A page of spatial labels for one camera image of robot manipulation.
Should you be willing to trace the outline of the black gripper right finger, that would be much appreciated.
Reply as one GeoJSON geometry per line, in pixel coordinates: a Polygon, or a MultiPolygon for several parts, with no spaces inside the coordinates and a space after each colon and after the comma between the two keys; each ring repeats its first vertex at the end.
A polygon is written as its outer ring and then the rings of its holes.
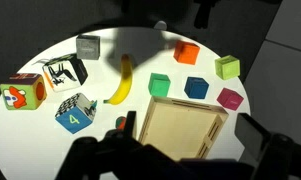
{"type": "Polygon", "coordinates": [[[271,138],[271,133],[247,113],[237,115],[235,136],[253,156],[260,157],[271,138]]]}

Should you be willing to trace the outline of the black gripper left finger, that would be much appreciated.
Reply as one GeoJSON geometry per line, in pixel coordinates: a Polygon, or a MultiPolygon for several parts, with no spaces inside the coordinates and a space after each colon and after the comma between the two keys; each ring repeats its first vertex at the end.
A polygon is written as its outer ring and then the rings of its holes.
{"type": "Polygon", "coordinates": [[[135,111],[129,111],[127,113],[126,122],[124,126],[124,135],[127,137],[136,137],[136,112],[135,111]]]}

